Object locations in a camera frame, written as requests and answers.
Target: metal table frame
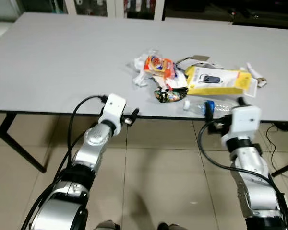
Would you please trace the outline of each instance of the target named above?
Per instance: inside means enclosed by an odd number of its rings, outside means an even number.
[[[32,157],[16,140],[14,140],[7,132],[13,123],[17,113],[8,112],[6,117],[0,125],[0,138],[4,140],[9,146],[11,146],[16,152],[18,152],[23,158],[31,163],[40,172],[45,173],[46,168],[41,165],[34,157]]]
[[[285,173],[285,172],[287,172],[288,171],[288,165],[286,165],[286,166],[284,166],[283,168],[281,168],[281,169],[279,169],[279,170],[276,170],[274,173],[272,173],[271,175],[273,176],[273,177],[276,177],[276,176],[278,176],[278,175],[280,175],[280,174],[282,174],[282,173]]]

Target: black cable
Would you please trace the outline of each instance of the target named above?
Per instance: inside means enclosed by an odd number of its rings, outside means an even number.
[[[72,124],[73,124],[73,120],[74,117],[76,115],[76,112],[78,111],[79,107],[86,101],[92,99],[92,98],[99,98],[101,99],[102,102],[106,102],[107,101],[107,96],[100,96],[100,95],[92,95],[89,97],[84,98],[74,109],[72,116],[69,120],[69,125],[68,125],[68,131],[67,131],[67,151],[68,151],[68,161],[67,161],[67,168],[69,168],[71,166],[72,163],[72,149],[71,149],[71,142],[72,142]]]
[[[203,145],[202,145],[202,136],[203,136],[203,133],[204,131],[206,130],[206,128],[214,123],[214,122],[219,122],[221,121],[221,119],[216,119],[216,120],[211,120],[209,121],[208,123],[206,123],[200,130],[199,134],[198,134],[198,138],[197,138],[197,144],[198,144],[198,147],[200,149],[200,151],[202,152],[202,154],[207,158],[207,160],[209,160],[212,164],[214,164],[215,166],[219,167],[219,168],[222,168],[222,169],[226,169],[226,170],[230,170],[230,171],[237,171],[237,172],[242,172],[242,173],[248,173],[248,174],[252,174],[254,176],[258,176],[260,178],[262,178],[263,180],[267,181],[271,186],[272,188],[275,190],[276,192],[276,196],[277,198],[279,197],[283,197],[284,194],[280,192],[280,190],[278,189],[278,187],[276,186],[276,184],[274,183],[271,175],[269,174],[268,178],[266,178],[265,176],[262,176],[261,174],[258,174],[256,172],[252,172],[252,171],[249,171],[249,170],[245,170],[245,169],[239,169],[239,168],[234,168],[234,167],[229,167],[229,166],[225,166],[225,165],[222,165],[222,164],[219,164],[218,162],[214,161],[212,158],[210,158],[205,150],[203,149]],[[283,216],[283,220],[284,220],[284,224],[286,227],[288,227],[288,214],[286,213],[285,210],[283,210],[283,206],[279,206],[280,208],[280,212]]]
[[[271,126],[266,130],[266,132],[265,132],[265,137],[268,139],[270,145],[272,145],[273,148],[274,148],[273,151],[272,151],[272,150],[270,151],[270,153],[272,152],[270,161],[271,161],[271,165],[272,165],[272,167],[274,168],[274,170],[277,170],[276,167],[274,166],[274,163],[273,163],[273,156],[274,156],[274,153],[275,153],[275,150],[276,150],[276,145],[270,140],[270,138],[269,138],[269,136],[268,136],[268,132],[269,132],[269,130],[270,130],[272,127],[275,127],[275,125],[271,125]]]
[[[275,128],[276,128],[276,131],[270,131],[270,132],[269,132],[270,128],[272,128],[272,127],[275,127]],[[271,161],[271,165],[272,165],[272,167],[274,168],[275,171],[278,170],[278,169],[275,167],[274,163],[273,163],[273,156],[274,156],[274,153],[275,153],[275,151],[276,151],[276,145],[270,140],[270,138],[269,138],[269,136],[268,136],[268,133],[278,132],[278,131],[279,131],[278,127],[276,127],[275,125],[271,125],[271,126],[266,130],[266,132],[265,132],[265,137],[268,139],[269,143],[270,143],[271,145],[273,145],[273,147],[274,147],[273,151],[271,150],[271,151],[269,151],[269,152],[270,152],[270,153],[272,152],[272,153],[271,153],[270,161]]]
[[[99,96],[99,95],[93,95],[93,96],[89,96],[89,97],[86,97],[84,98],[77,106],[76,108],[74,109],[73,113],[72,113],[72,116],[70,118],[70,122],[69,122],[69,126],[68,126],[68,133],[67,133],[67,152],[61,162],[61,164],[59,165],[59,168],[56,172],[56,175],[53,179],[53,182],[41,193],[41,195],[39,195],[39,197],[36,199],[36,201],[34,202],[34,204],[32,205],[28,215],[26,216],[25,220],[24,220],[24,223],[21,227],[21,230],[25,230],[29,224],[29,221],[34,213],[34,211],[36,210],[37,206],[42,204],[41,202],[44,202],[45,201],[45,197],[47,197],[50,192],[52,191],[52,188],[53,186],[61,179],[61,176],[59,176],[59,173],[66,161],[66,158],[68,158],[68,166],[70,167],[71,165],[71,161],[72,161],[72,149],[73,147],[75,146],[75,144],[79,141],[79,139],[85,134],[85,132],[81,133],[76,139],[75,141],[71,144],[71,135],[72,135],[72,124],[73,124],[73,119],[76,115],[76,112],[78,111],[79,107],[86,101],[88,101],[89,99],[92,99],[92,98],[99,98],[101,99],[101,102],[105,103],[107,102],[107,99],[108,97],[106,95],[103,95],[103,96]]]
[[[202,154],[207,158],[207,160],[209,160],[212,164],[214,164],[215,166],[217,166],[217,167],[219,167],[219,168],[222,168],[222,169],[231,170],[231,171],[238,171],[238,172],[242,172],[242,173],[245,172],[245,173],[248,173],[248,174],[252,174],[252,175],[254,175],[254,176],[258,176],[258,177],[260,177],[261,179],[267,181],[267,182],[273,187],[273,185],[271,184],[270,179],[269,179],[269,178],[266,178],[265,176],[262,176],[261,174],[258,174],[258,173],[256,173],[256,172],[249,171],[249,170],[246,170],[246,169],[238,169],[238,168],[234,168],[234,167],[229,167],[229,166],[222,165],[222,164],[214,161],[212,158],[210,158],[210,157],[206,154],[206,152],[205,152],[205,150],[203,149],[203,146],[202,146],[202,136],[203,136],[203,133],[204,133],[204,131],[206,130],[206,128],[207,128],[210,124],[212,124],[212,123],[214,123],[214,122],[217,122],[217,121],[219,121],[219,120],[212,120],[212,121],[209,121],[208,123],[206,123],[206,124],[201,128],[201,130],[200,130],[200,132],[199,132],[199,134],[198,134],[198,138],[197,138],[198,147],[199,147],[200,151],[202,152]],[[274,189],[275,189],[276,192],[279,192],[279,193],[280,193],[279,189],[278,189],[276,186],[275,186]]]
[[[30,219],[35,211],[35,209],[37,208],[37,206],[40,204],[40,202],[43,200],[44,197],[48,196],[53,188],[53,186],[60,180],[61,178],[59,177],[57,180],[53,181],[42,193],[41,195],[39,195],[39,197],[36,199],[36,201],[34,202],[34,204],[32,205],[28,215],[26,216],[24,223],[21,227],[20,230],[26,230]]]
[[[96,122],[94,122],[91,126],[90,126],[90,128],[92,128],[92,127],[94,127],[96,125]],[[73,149],[73,147],[76,145],[76,143],[80,140],[80,138],[81,137],[83,137],[83,135],[85,134],[85,132],[86,131],[84,131],[84,132],[82,132],[76,139],[75,139],[75,141],[72,143],[72,145],[71,145],[71,149]],[[63,160],[61,161],[61,163],[60,163],[60,165],[59,165],[59,167],[58,167],[58,169],[57,169],[57,172],[56,172],[56,174],[55,174],[55,176],[54,176],[54,178],[53,178],[53,180],[55,181],[56,180],[56,178],[59,176],[59,173],[60,173],[60,171],[61,171],[61,169],[63,168],[63,165],[64,165],[64,163],[65,163],[65,161],[66,161],[66,159],[67,159],[67,156],[68,156],[68,151],[66,152],[66,154],[65,154],[65,156],[64,156],[64,158],[63,158]]]

